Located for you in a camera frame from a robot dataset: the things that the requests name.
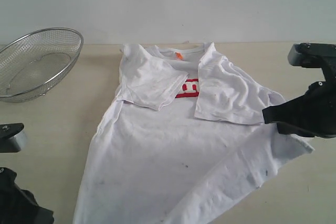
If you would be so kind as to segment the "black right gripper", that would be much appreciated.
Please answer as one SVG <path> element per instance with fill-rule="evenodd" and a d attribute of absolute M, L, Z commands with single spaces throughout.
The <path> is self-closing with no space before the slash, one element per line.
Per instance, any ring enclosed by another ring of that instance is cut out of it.
<path fill-rule="evenodd" d="M 304 95 L 269 106 L 262 114 L 265 124 L 277 123 L 279 134 L 335 137 L 335 82 L 315 82 Z"/>

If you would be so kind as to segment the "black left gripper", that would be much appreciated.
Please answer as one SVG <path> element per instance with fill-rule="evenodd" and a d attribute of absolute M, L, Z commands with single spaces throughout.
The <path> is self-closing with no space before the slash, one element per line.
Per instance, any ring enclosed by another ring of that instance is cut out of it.
<path fill-rule="evenodd" d="M 54 212 L 41 207 L 29 190 L 19 188 L 16 176 L 1 168 L 1 223 L 54 223 Z"/>

